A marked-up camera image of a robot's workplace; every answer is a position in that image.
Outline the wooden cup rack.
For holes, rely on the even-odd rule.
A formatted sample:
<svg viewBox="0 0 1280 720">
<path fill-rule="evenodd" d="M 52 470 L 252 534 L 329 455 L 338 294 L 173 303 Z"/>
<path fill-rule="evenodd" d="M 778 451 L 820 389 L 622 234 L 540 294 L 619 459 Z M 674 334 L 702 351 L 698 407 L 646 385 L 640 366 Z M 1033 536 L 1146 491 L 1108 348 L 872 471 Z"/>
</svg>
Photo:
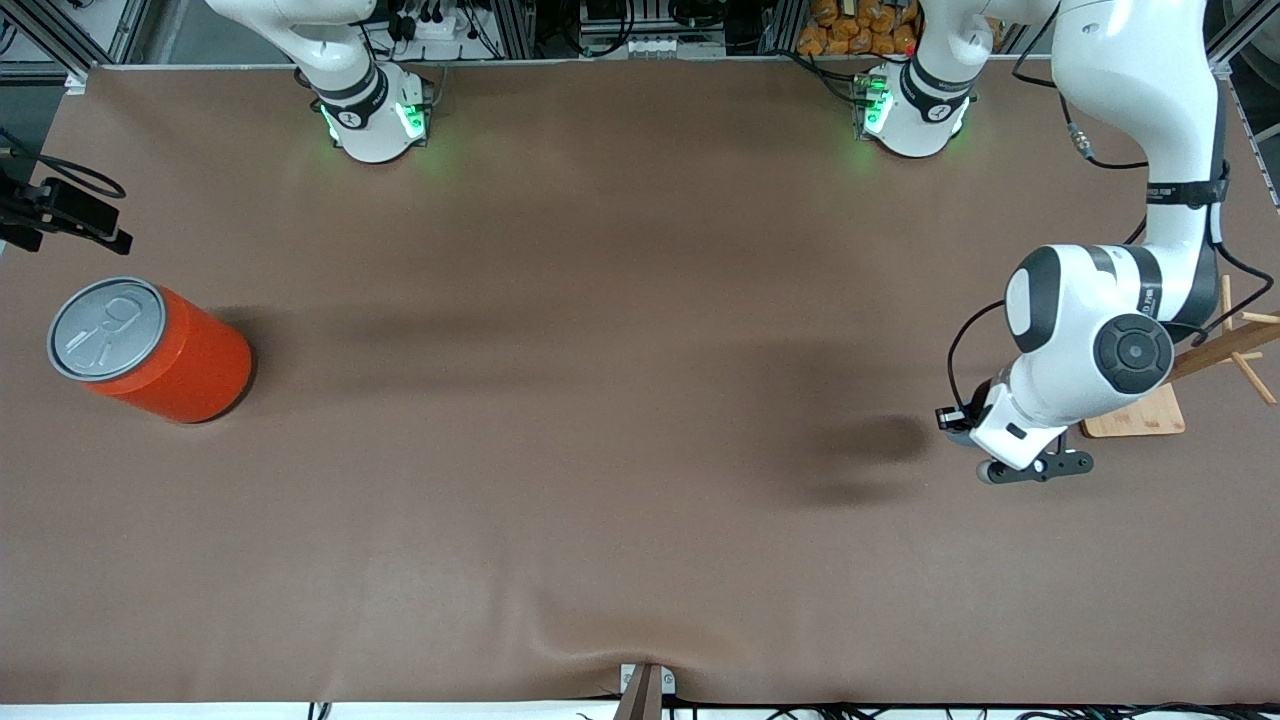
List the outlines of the wooden cup rack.
<svg viewBox="0 0 1280 720">
<path fill-rule="evenodd" d="M 1280 398 L 1251 365 L 1265 356 L 1261 352 L 1265 345 L 1276 341 L 1280 341 L 1280 310 L 1230 310 L 1219 334 L 1175 357 L 1162 386 L 1125 407 L 1080 421 L 1080 432 L 1089 439 L 1180 434 L 1187 425 L 1172 383 L 1216 365 L 1235 368 L 1266 405 L 1277 406 Z"/>
</svg>

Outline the orange can with silver lid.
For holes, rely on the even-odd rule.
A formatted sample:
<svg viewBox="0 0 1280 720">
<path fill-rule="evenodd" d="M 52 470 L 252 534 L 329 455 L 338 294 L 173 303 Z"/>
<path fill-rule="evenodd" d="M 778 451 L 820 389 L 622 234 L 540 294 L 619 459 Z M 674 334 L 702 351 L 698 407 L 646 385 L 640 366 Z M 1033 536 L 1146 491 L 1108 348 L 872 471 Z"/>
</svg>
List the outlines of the orange can with silver lid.
<svg viewBox="0 0 1280 720">
<path fill-rule="evenodd" d="M 46 351 L 56 372 L 86 389 L 178 424 L 228 413 L 255 372 L 238 329 L 131 275 L 72 295 L 47 329 Z"/>
</svg>

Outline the brown table cover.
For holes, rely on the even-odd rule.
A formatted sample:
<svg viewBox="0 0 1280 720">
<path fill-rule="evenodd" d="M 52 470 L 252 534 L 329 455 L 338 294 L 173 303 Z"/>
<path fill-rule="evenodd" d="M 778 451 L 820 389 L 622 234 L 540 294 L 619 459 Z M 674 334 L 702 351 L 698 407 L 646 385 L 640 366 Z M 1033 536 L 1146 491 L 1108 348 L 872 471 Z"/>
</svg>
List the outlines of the brown table cover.
<svg viewBox="0 0 1280 720">
<path fill-rule="evenodd" d="M 1280 407 L 989 486 L 934 424 L 955 331 L 1146 177 L 980 78 L 925 160 L 791 61 L 453 69 L 367 167 L 289 70 L 92 73 L 49 150 L 128 256 L 0 255 L 0 703 L 511 701 L 652 660 L 703 702 L 1280 702 Z M 131 275 L 238 329 L 178 424 L 55 370 Z"/>
</svg>

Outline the bag of orange snacks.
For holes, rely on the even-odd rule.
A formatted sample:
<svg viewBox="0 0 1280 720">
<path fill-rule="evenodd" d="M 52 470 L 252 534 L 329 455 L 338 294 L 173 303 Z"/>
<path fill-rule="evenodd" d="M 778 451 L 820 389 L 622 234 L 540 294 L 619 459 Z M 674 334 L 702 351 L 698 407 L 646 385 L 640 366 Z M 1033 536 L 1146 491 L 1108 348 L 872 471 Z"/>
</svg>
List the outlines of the bag of orange snacks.
<svg viewBox="0 0 1280 720">
<path fill-rule="evenodd" d="M 808 0 L 803 56 L 910 56 L 924 27 L 919 0 Z"/>
</svg>

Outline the white power strip with plugs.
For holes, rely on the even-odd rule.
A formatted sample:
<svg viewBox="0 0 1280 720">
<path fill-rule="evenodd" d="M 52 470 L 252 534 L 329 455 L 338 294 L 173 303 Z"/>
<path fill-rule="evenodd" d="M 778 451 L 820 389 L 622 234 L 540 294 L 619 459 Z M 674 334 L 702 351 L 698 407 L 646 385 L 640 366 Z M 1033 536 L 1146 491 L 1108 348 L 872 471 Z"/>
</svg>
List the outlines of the white power strip with plugs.
<svg viewBox="0 0 1280 720">
<path fill-rule="evenodd" d="M 396 41 L 453 42 L 466 33 L 467 20 L 456 4 L 406 5 L 388 26 Z"/>
</svg>

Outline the aluminium frame profile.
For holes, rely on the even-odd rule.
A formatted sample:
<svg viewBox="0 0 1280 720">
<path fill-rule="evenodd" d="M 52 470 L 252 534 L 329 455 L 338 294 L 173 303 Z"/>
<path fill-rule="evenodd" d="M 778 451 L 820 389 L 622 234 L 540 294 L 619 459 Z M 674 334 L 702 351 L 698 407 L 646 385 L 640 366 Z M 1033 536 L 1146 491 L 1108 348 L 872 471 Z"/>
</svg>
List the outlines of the aluminium frame profile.
<svg viewBox="0 0 1280 720">
<path fill-rule="evenodd" d="M 810 0 L 762 0 L 763 27 L 756 50 L 760 55 L 774 50 L 796 51 L 800 33 L 810 20 Z"/>
<path fill-rule="evenodd" d="M 506 60 L 534 59 L 538 0 L 488 0 Z"/>
<path fill-rule="evenodd" d="M 1210 0 L 1217 3 L 1222 22 L 1210 35 L 1206 51 L 1210 69 L 1217 78 L 1231 74 L 1233 58 L 1253 40 L 1265 23 L 1280 13 L 1280 0 Z"/>
<path fill-rule="evenodd" d="M 6 17 L 67 72 L 65 94 L 81 96 L 109 56 L 54 0 L 0 0 Z"/>
</svg>

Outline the silver metal table bracket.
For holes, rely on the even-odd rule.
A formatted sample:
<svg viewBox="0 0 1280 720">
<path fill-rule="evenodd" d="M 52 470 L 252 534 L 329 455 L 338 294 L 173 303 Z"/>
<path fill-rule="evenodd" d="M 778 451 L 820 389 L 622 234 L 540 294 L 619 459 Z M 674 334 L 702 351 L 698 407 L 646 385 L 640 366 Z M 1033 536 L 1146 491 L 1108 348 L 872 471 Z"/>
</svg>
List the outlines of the silver metal table bracket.
<svg viewBox="0 0 1280 720">
<path fill-rule="evenodd" d="M 620 666 L 618 694 L 625 694 L 636 679 L 648 679 L 660 688 L 663 696 L 676 696 L 675 673 L 655 664 L 622 664 Z"/>
</svg>

